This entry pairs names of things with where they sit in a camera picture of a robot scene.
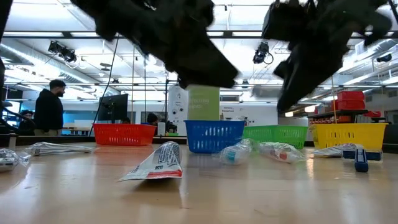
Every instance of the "shelf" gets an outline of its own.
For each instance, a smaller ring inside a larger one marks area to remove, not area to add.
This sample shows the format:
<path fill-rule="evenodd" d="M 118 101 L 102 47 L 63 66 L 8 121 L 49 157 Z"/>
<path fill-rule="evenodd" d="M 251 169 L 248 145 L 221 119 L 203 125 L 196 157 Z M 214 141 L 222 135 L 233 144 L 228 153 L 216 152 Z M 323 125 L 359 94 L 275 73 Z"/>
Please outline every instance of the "shelf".
<path fill-rule="evenodd" d="M 356 116 L 356 115 L 366 114 L 368 112 L 369 112 L 368 110 L 337 110 L 336 116 Z M 323 114 L 308 116 L 308 118 L 331 118 L 334 115 L 335 112 L 331 111 Z"/>

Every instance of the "computer monitor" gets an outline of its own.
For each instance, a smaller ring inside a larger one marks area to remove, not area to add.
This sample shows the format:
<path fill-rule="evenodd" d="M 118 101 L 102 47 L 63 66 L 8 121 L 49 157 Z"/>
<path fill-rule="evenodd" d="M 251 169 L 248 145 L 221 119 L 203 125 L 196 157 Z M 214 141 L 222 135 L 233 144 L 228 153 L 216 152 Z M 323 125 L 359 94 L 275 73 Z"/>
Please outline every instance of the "computer monitor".
<path fill-rule="evenodd" d="M 127 117 L 128 94 L 105 96 L 99 102 L 98 121 L 112 121 L 124 119 Z"/>

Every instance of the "plastic wrapper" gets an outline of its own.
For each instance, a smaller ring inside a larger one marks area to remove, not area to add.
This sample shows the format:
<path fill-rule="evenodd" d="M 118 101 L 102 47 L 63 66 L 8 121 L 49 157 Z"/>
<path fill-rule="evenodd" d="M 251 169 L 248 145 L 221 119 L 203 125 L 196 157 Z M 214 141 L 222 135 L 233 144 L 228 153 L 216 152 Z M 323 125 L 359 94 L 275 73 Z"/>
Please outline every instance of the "plastic wrapper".
<path fill-rule="evenodd" d="M 286 143 L 262 142 L 259 145 L 259 153 L 281 162 L 293 163 L 304 161 L 305 156 L 296 148 Z"/>
<path fill-rule="evenodd" d="M 58 154 L 65 152 L 92 152 L 92 151 L 94 151 L 94 148 L 92 147 L 53 144 L 48 142 L 38 142 L 25 149 L 25 152 L 35 156 Z"/>
<path fill-rule="evenodd" d="M 181 158 L 180 146 L 166 142 L 119 181 L 181 178 Z"/>
<path fill-rule="evenodd" d="M 31 155 L 20 152 L 16 153 L 9 149 L 0 149 L 0 172 L 13 170 L 18 164 L 26 167 Z"/>
<path fill-rule="evenodd" d="M 221 151 L 220 161 L 228 165 L 240 165 L 248 161 L 250 153 L 257 150 L 257 142 L 243 139 L 234 146 L 228 146 Z"/>
<path fill-rule="evenodd" d="M 343 151 L 356 151 L 357 149 L 363 149 L 363 146 L 359 144 L 342 144 L 315 150 L 313 155 L 317 157 L 341 157 Z"/>

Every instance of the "wooden table surface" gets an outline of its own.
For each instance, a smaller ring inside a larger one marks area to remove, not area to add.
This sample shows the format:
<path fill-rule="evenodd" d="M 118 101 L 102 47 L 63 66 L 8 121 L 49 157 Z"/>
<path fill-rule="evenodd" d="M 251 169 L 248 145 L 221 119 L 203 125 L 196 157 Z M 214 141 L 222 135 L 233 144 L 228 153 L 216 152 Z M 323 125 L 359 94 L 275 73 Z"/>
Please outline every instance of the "wooden table surface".
<path fill-rule="evenodd" d="M 362 174 L 324 158 L 223 166 L 182 146 L 182 179 L 116 182 L 153 147 L 34 157 L 28 169 L 1 173 L 0 223 L 398 223 L 395 154 Z"/>

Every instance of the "person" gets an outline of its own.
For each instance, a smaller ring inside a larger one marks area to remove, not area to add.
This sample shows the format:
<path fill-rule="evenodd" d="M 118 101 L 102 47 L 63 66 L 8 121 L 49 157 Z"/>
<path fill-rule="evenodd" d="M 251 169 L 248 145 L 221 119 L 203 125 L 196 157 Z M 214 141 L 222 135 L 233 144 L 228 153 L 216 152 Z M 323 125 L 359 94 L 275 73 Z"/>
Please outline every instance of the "person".
<path fill-rule="evenodd" d="M 122 124 L 130 124 L 130 123 L 131 123 L 130 118 L 122 119 Z"/>
<path fill-rule="evenodd" d="M 21 115 L 27 119 L 32 119 L 33 111 L 23 110 L 21 112 Z M 29 120 L 26 120 L 26 119 L 22 119 L 22 121 L 20 121 L 19 126 L 18 126 L 18 131 L 19 131 L 18 134 L 23 135 L 23 136 L 33 136 L 33 135 L 35 135 L 34 129 L 35 129 L 35 126 L 32 122 L 30 122 Z"/>
<path fill-rule="evenodd" d="M 158 119 L 154 113 L 149 113 L 147 117 L 147 122 L 149 125 L 153 125 L 157 127 Z"/>
<path fill-rule="evenodd" d="M 60 97 L 65 93 L 66 84 L 62 80 L 52 80 L 50 90 L 43 89 L 36 100 L 35 135 L 58 136 L 63 127 L 63 106 Z"/>

